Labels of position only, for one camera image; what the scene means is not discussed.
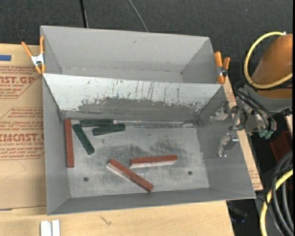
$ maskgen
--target cardboard box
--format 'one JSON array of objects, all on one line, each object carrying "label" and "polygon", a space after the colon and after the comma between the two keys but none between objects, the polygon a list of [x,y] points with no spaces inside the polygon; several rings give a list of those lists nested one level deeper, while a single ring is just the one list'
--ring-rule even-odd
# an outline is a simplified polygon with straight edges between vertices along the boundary
[{"label": "cardboard box", "polygon": [[0,55],[11,55],[0,61],[0,209],[44,206],[42,77],[21,45],[0,44]]}]

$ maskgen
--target gray metal bin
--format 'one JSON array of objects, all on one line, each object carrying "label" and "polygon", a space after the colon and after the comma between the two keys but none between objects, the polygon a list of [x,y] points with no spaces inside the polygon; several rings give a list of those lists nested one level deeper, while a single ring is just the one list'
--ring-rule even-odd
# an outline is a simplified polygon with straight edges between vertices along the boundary
[{"label": "gray metal bin", "polygon": [[[209,38],[49,26],[41,34],[48,214],[255,197],[239,143],[216,156],[232,118],[209,122],[226,101]],[[84,128],[92,155],[73,133],[67,168],[64,118],[111,118],[126,130]],[[151,193],[106,168],[110,158],[128,167],[130,158],[166,154],[177,162],[133,169]]]}]

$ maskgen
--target metal bracket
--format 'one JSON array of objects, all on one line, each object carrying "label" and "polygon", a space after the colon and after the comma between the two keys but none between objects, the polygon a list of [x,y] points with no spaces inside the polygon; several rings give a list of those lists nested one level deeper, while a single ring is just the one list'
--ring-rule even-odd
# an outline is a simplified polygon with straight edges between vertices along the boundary
[{"label": "metal bracket", "polygon": [[238,109],[238,106],[234,106],[231,109],[231,114],[235,114],[233,119],[233,125],[230,126],[230,130],[243,130],[244,121],[241,118],[243,111]]},{"label": "metal bracket", "polygon": [[231,150],[236,143],[239,142],[239,138],[236,132],[226,133],[220,141],[220,146],[218,150],[218,157],[226,157],[226,150]]}]

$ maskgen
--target wooden table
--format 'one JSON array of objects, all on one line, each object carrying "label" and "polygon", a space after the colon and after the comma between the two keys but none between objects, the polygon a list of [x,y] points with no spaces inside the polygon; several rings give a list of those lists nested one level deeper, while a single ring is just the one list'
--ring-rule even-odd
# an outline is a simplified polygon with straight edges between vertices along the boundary
[{"label": "wooden table", "polygon": [[[30,48],[33,53],[38,53],[37,46]],[[0,44],[0,54],[13,55],[12,62],[17,62],[24,50],[21,45]],[[236,101],[228,78],[224,90],[232,107]],[[246,134],[239,131],[238,136],[254,189],[261,190],[261,181]],[[39,235],[40,221],[55,219],[60,220],[61,236],[234,235],[226,202],[218,201],[57,216],[47,216],[45,206],[18,208],[0,211],[0,236]]]}]

